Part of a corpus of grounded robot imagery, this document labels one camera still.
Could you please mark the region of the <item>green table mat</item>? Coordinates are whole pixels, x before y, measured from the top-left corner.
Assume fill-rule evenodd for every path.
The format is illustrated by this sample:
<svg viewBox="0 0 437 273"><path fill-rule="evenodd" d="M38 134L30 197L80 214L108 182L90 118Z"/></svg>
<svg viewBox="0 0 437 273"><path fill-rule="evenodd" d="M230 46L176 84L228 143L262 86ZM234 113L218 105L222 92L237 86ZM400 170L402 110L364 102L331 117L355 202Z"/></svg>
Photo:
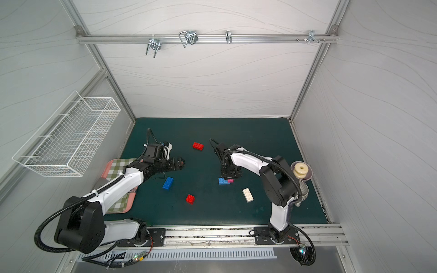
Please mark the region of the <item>green table mat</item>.
<svg viewBox="0 0 437 273"><path fill-rule="evenodd" d="M137 218L149 225L259 225L270 220L272 205L262 181L243 170L230 185L219 185L220 162L210 139L227 146L239 144L265 157L284 157L288 163L302 160L287 119L248 118L139 118L122 153L123 158L138 157L143 151L147 130L159 141L173 145L171 155L182 157L185 167L169 172L174 179L167 191L165 175L158 174L141 184L127 213L106 215L107 221ZM192 148L204 145L202 151ZM242 190L249 188L254 201L246 202ZM186 202L195 196L193 205Z"/></svg>

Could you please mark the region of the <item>pink tray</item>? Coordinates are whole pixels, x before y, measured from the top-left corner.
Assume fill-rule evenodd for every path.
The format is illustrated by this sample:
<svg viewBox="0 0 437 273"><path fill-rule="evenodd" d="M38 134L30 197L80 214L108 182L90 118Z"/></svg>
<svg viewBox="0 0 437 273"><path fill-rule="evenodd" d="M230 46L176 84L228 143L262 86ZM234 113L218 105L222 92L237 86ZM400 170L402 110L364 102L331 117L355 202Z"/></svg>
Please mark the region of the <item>pink tray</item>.
<svg viewBox="0 0 437 273"><path fill-rule="evenodd" d="M106 179L100 178L98 182L96 182L94 188L100 189L105 185L109 185L110 182L115 181L118 178L121 178L121 181L116 183L114 186L112 186L110 189L104 192L104 197L99 197L98 199L100 201L103 201L105 214L107 215L108 209L114 205L122 196L129 192L132 188L138 187L142 182L142 174L137 169L127 169L126 175L123 176L123 171L117 175L117 177L111 181L108 181Z"/></svg>

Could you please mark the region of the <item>white vent strip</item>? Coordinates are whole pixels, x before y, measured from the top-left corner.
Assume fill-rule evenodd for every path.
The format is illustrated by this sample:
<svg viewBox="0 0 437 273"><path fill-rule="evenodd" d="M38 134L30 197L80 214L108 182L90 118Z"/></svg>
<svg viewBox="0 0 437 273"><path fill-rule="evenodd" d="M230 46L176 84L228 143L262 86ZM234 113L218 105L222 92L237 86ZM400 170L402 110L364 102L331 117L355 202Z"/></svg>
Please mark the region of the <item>white vent strip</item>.
<svg viewBox="0 0 437 273"><path fill-rule="evenodd" d="M113 250L94 260L107 262L128 261L140 256L140 251ZM257 260L277 259L273 248L230 248L230 249L153 249L145 257L149 261L180 261L180 260Z"/></svg>

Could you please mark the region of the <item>dark blue lego brick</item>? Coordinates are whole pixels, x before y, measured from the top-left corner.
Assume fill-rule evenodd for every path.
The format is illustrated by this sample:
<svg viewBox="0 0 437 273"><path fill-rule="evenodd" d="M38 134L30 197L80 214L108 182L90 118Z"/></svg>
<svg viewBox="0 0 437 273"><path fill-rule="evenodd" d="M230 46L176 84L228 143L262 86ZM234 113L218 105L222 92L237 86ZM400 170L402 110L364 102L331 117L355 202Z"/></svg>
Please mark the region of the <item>dark blue lego brick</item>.
<svg viewBox="0 0 437 273"><path fill-rule="evenodd" d="M162 188L164 190L169 190L171 188L171 186L173 185L174 179L172 177L167 177Z"/></svg>

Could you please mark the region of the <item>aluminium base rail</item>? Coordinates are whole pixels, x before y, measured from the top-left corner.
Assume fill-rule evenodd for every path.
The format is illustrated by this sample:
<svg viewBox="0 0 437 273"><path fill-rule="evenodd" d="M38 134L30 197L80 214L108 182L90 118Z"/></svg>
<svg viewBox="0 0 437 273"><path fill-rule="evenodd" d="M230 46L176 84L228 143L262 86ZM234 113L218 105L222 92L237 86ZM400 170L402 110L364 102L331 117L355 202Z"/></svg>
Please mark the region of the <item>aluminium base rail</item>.
<svg viewBox="0 0 437 273"><path fill-rule="evenodd" d="M269 238L267 225L231 226L152 226L149 236L155 248L212 249L288 247L298 245L348 246L348 239L339 224L304 224L291 227L284 242Z"/></svg>

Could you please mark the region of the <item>light blue lego brick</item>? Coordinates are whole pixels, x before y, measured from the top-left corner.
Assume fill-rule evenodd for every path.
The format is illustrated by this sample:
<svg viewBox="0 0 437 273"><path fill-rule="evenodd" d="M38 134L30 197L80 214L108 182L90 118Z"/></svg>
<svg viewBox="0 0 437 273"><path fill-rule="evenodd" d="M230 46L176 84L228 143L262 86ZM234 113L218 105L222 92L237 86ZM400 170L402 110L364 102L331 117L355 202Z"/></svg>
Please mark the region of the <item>light blue lego brick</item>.
<svg viewBox="0 0 437 273"><path fill-rule="evenodd" d="M220 177L220 178L218 179L218 184L219 184L219 185L229 185L230 182L228 182L226 179Z"/></svg>

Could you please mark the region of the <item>metal hook clamp middle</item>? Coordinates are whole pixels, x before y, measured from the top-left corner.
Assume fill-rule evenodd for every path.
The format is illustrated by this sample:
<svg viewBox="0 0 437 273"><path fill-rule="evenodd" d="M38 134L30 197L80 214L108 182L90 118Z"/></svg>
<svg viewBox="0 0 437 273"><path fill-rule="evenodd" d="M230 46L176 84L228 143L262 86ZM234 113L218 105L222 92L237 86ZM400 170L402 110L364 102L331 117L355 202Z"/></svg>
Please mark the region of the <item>metal hook clamp middle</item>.
<svg viewBox="0 0 437 273"><path fill-rule="evenodd" d="M194 45L199 40L197 32L195 30L184 30L178 34L178 37L183 45L186 48L188 45Z"/></svg>

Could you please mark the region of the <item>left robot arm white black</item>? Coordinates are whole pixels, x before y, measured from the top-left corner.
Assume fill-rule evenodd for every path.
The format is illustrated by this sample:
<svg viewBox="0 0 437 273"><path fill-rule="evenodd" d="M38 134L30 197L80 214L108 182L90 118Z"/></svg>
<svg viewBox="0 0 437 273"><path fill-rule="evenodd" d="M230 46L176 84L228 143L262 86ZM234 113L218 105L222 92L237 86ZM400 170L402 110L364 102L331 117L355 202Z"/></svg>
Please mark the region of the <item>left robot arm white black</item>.
<svg viewBox="0 0 437 273"><path fill-rule="evenodd" d="M105 243L128 240L142 246L149 237L141 220L105 221L104 216L119 199L155 174L181 170L182 157L170 157L168 142L150 144L136 160L124 166L121 173L86 196L68 199L61 213L54 241L69 249L89 254Z"/></svg>

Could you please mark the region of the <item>white lego brick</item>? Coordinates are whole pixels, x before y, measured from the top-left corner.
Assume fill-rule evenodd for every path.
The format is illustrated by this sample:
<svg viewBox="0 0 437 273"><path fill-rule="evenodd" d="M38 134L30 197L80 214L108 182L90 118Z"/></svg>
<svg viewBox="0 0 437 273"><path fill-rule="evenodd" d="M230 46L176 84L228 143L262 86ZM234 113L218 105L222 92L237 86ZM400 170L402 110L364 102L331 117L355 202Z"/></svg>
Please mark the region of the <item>white lego brick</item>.
<svg viewBox="0 0 437 273"><path fill-rule="evenodd" d="M245 188L242 190L242 193L245 197L246 202L252 202L254 201L253 195L251 194L251 191L249 188Z"/></svg>

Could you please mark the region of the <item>red sloped lego brick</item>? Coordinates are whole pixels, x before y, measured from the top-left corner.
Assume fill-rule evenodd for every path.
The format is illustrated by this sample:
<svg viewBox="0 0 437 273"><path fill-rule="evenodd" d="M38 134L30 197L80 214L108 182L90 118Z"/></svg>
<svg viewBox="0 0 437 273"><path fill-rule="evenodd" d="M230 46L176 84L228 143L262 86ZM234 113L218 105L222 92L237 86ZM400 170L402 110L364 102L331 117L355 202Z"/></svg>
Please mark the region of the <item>red sloped lego brick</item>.
<svg viewBox="0 0 437 273"><path fill-rule="evenodd" d="M202 151L204 149L204 145L201 143L194 142L192 148L195 150Z"/></svg>

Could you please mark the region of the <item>metal hook clamp left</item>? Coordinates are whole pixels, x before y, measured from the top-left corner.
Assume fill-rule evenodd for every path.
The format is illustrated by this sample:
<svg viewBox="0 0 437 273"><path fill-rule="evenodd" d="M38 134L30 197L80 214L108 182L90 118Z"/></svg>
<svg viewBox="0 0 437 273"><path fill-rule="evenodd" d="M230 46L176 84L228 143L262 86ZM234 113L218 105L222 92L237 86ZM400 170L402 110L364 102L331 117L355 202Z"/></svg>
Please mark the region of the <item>metal hook clamp left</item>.
<svg viewBox="0 0 437 273"><path fill-rule="evenodd" d="M152 35L152 37L148 40L145 54L147 55L148 53L152 52L153 58L155 59L157 53L161 50L161 48L162 48L161 41L157 39L155 35Z"/></svg>

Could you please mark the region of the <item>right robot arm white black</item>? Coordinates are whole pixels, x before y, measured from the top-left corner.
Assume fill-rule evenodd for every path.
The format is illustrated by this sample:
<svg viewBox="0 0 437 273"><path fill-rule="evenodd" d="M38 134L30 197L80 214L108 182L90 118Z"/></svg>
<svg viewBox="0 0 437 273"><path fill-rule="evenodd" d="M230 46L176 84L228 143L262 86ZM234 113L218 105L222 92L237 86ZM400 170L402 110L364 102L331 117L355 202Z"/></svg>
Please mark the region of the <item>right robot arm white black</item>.
<svg viewBox="0 0 437 273"><path fill-rule="evenodd" d="M261 178L264 191L272 203L270 239L276 244L283 243L291 228L289 211L303 200L298 178L287 161L280 156L264 157L236 144L228 147L214 139L210 139L209 143L220 161L224 179L240 178L242 168Z"/></svg>

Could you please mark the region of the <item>red square lego brick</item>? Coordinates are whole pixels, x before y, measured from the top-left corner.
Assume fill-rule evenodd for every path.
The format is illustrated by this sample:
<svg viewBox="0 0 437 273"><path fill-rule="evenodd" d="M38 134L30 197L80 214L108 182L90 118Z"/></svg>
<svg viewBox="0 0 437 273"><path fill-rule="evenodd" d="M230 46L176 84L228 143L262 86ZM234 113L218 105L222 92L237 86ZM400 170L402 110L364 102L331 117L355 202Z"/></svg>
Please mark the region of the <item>red square lego brick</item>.
<svg viewBox="0 0 437 273"><path fill-rule="evenodd" d="M195 196L188 194L185 200L187 203L193 205L195 202Z"/></svg>

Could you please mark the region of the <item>green checkered cloth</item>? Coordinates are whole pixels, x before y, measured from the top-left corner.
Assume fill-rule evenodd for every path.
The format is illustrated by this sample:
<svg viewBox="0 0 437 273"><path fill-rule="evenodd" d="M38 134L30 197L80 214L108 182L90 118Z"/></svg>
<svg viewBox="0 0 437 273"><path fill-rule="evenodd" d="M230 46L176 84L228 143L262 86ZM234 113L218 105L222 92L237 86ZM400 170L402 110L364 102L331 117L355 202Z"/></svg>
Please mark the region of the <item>green checkered cloth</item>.
<svg viewBox="0 0 437 273"><path fill-rule="evenodd" d="M134 161L131 159L113 159L107 163L101 178L111 181L117 177L122 171L123 167ZM132 188L129 192L125 193L114 205L112 205L107 214L122 214L131 210L136 196L138 187Z"/></svg>

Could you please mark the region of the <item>metal hook clamp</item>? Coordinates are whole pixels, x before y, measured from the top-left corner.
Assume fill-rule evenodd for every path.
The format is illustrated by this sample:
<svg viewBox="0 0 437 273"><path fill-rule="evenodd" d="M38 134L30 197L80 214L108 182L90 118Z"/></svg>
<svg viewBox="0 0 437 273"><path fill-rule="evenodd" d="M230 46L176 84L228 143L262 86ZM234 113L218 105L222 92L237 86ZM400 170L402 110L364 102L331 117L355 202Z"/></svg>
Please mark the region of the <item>metal hook clamp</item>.
<svg viewBox="0 0 437 273"><path fill-rule="evenodd" d="M199 40L197 32L195 30L184 30L178 34L178 37L183 45L186 48L188 45L194 45Z"/></svg>
<svg viewBox="0 0 437 273"><path fill-rule="evenodd" d="M155 35L152 35L152 37L148 40L145 54L147 55L148 53L152 52L153 58L155 59L157 53L161 50L161 48L162 48L161 41L157 39Z"/></svg>

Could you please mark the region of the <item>metal bracket clamp right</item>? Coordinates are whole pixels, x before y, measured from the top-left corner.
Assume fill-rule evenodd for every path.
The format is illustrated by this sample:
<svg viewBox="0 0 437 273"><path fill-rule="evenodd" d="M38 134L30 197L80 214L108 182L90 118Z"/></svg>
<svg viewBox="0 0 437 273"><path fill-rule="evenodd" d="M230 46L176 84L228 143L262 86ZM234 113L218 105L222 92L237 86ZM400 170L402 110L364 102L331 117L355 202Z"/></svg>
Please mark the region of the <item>metal bracket clamp right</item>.
<svg viewBox="0 0 437 273"><path fill-rule="evenodd" d="M324 38L317 38L314 30L309 31L306 38L303 39L296 38L296 41L298 43L307 43L307 44L311 44L311 43L319 44L319 43L326 42Z"/></svg>

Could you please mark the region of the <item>grey ribbed cup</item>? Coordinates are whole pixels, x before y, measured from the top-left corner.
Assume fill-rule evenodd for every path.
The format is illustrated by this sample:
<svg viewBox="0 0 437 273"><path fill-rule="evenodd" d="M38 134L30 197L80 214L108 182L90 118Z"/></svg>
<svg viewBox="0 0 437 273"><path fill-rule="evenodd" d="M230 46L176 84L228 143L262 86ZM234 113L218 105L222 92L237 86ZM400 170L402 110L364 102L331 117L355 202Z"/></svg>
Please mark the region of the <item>grey ribbed cup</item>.
<svg viewBox="0 0 437 273"><path fill-rule="evenodd" d="M300 186L300 190L301 190L301 193L302 193L302 198L301 198L300 202L297 202L297 203L294 204L296 207L300 207L302 202L307 199L308 194L309 194L309 188L308 188L308 185L305 182L299 180L299 186Z"/></svg>

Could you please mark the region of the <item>aluminium top crossbar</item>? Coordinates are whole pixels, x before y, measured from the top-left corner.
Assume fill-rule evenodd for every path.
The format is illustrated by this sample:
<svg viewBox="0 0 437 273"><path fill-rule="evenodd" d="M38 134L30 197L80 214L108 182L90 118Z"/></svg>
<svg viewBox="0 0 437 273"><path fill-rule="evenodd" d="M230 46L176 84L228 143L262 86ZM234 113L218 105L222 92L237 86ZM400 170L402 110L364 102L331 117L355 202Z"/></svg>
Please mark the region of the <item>aluminium top crossbar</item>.
<svg viewBox="0 0 437 273"><path fill-rule="evenodd" d="M87 35L78 36L80 44L147 44L152 35ZM178 34L155 35L162 44L181 44ZM198 34L196 44L227 44L225 34ZM306 38L307 34L235 34L232 33L231 44L285 44L298 43L296 38ZM317 38L324 38L325 43L336 43L338 35L316 34Z"/></svg>

